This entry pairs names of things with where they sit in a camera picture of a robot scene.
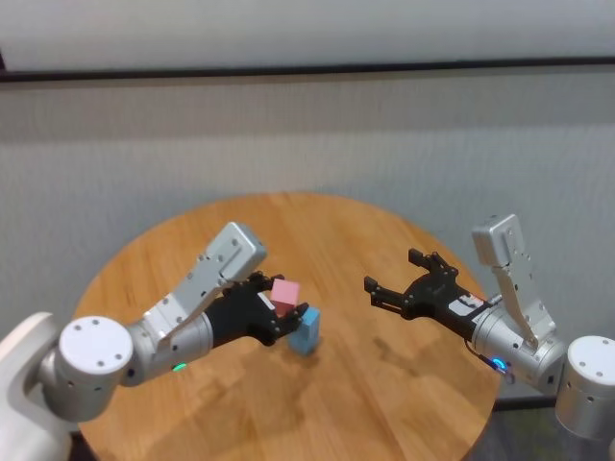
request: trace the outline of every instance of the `wood grain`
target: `wood grain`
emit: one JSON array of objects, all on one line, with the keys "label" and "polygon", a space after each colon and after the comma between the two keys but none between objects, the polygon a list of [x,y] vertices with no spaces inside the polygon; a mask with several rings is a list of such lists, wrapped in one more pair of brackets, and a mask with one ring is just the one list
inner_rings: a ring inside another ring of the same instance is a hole
[{"label": "wood grain", "polygon": [[406,288],[422,272],[410,246],[465,266],[427,232],[374,206],[315,194],[217,202],[145,232],[92,281],[77,316],[136,320],[185,275],[231,220],[268,249],[261,269],[301,283],[322,311],[322,342],[303,358],[284,341],[245,338],[180,373],[120,388],[82,425],[102,461],[458,460],[490,415],[499,379],[429,319],[370,306],[365,275]]}]

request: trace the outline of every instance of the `gray wall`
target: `gray wall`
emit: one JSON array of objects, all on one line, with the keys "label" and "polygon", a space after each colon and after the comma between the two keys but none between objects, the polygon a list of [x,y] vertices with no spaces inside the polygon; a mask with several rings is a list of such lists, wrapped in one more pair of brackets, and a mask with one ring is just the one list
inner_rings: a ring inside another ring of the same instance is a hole
[{"label": "gray wall", "polygon": [[615,67],[0,86],[0,336],[66,321],[160,220],[308,189],[403,214],[487,291],[470,229],[516,212],[564,335],[615,337],[613,150]]}]

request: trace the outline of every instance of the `white wall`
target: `white wall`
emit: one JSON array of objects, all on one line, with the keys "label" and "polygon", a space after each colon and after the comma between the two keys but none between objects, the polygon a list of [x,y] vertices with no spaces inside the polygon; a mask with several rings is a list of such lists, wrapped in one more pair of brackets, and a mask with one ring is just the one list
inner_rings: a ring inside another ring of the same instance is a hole
[{"label": "white wall", "polygon": [[609,0],[0,2],[10,70],[612,57]]},{"label": "white wall", "polygon": [[615,66],[0,86],[0,336],[67,320],[160,220],[308,189],[403,214],[487,291],[470,229],[516,212],[565,337],[613,337],[614,101]]}]

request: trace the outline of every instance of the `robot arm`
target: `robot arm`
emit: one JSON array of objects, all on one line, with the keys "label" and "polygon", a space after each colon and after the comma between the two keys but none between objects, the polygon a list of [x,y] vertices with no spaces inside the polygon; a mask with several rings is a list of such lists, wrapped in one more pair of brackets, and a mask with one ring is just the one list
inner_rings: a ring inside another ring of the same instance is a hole
[{"label": "robot arm", "polygon": [[[24,321],[0,343],[0,457],[63,460],[69,439],[62,422],[99,416],[117,385],[180,370],[243,336],[271,346],[297,329],[308,305],[278,317],[262,293],[273,279],[254,273],[265,255],[247,227],[230,223],[179,286],[127,327],[102,316],[61,331],[51,314]],[[29,399],[38,384],[48,410]],[[19,436],[28,444],[16,444]]]},{"label": "robot arm", "polygon": [[615,342],[588,336],[568,347],[557,337],[538,297],[515,215],[492,217],[474,229],[473,237],[480,262],[491,266],[502,295],[483,301],[456,284],[457,269],[439,254],[410,250],[409,261],[428,272],[404,293],[366,277],[371,304],[407,320],[433,318],[507,380],[519,378],[541,393],[557,394],[557,418],[571,432],[594,439],[612,436]]}]

